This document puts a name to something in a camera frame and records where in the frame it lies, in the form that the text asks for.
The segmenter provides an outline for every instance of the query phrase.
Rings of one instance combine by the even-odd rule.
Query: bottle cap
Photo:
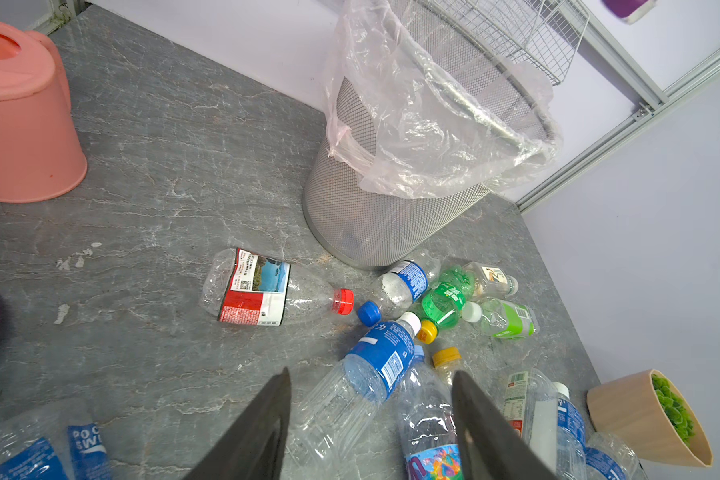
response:
[[[552,382],[552,385],[554,385],[554,388],[557,389],[559,394],[561,394],[565,398],[570,398],[570,391],[568,390],[568,387],[566,387],[560,382]]]
[[[435,338],[438,336],[438,328],[437,326],[432,323],[431,320],[423,320],[422,321],[422,328],[418,332],[418,335],[416,335],[416,338],[421,340],[423,343],[432,343]]]
[[[355,306],[355,293],[349,288],[342,288],[338,295],[338,314],[349,315]]]
[[[382,319],[382,313],[374,302],[365,302],[358,308],[358,316],[365,326],[374,326]]]
[[[465,322],[475,323],[483,318],[483,309],[475,302],[466,302],[461,309],[461,319]]]
[[[413,330],[414,336],[422,329],[422,322],[413,312],[403,313],[402,315],[400,315],[400,318],[398,318],[398,320],[409,324],[411,326],[411,329]]]
[[[424,360],[424,348],[421,345],[413,345],[413,358]]]
[[[461,353],[459,353],[458,348],[455,346],[440,350],[432,355],[432,364],[435,367],[439,367],[444,363],[452,362],[453,360],[461,360]]]
[[[512,282],[512,287],[509,288],[509,293],[507,294],[507,296],[512,296],[518,292],[520,284],[518,283],[518,279],[513,276],[507,275],[507,278]]]

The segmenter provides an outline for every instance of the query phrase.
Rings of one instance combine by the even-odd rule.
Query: barcode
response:
[[[403,371],[403,362],[400,360],[400,355],[397,352],[392,352],[392,356],[382,367],[382,375],[387,381],[387,385],[392,387],[394,382],[398,379],[398,375]]]
[[[528,372],[515,373],[514,375],[510,375],[509,383],[525,382],[527,376]]]

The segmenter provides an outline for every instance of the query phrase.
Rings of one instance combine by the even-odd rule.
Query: white bottle cap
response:
[[[554,385],[554,388],[557,389],[557,392],[564,396],[565,398],[570,399],[570,392],[568,391],[568,387],[563,385],[560,382],[552,382],[552,385]]]
[[[520,284],[518,283],[518,279],[511,275],[507,275],[507,278],[512,281],[512,288],[509,289],[509,293],[507,294],[507,296],[512,296],[518,292]]]
[[[422,321],[418,319],[415,313],[405,312],[398,318],[399,321],[406,322],[413,329],[413,336],[416,336],[422,329]]]
[[[466,302],[461,309],[461,319],[465,322],[475,323],[483,317],[483,309],[475,302]]]

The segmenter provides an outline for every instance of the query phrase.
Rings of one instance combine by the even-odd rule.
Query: blue bottle cap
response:
[[[365,326],[374,326],[382,319],[382,313],[374,302],[365,302],[358,308],[358,316]]]

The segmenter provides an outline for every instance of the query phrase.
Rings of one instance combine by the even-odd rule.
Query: watering can handle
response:
[[[64,64],[61,63],[61,55],[59,55],[59,49],[48,36],[43,35],[34,30],[26,32],[30,37],[37,40],[41,45],[48,50],[50,56],[53,57],[54,63],[56,63],[56,80],[61,85],[61,91],[64,92],[64,100],[67,101],[67,108],[72,110],[72,100],[70,99],[70,85],[67,81],[67,72],[64,70]]]

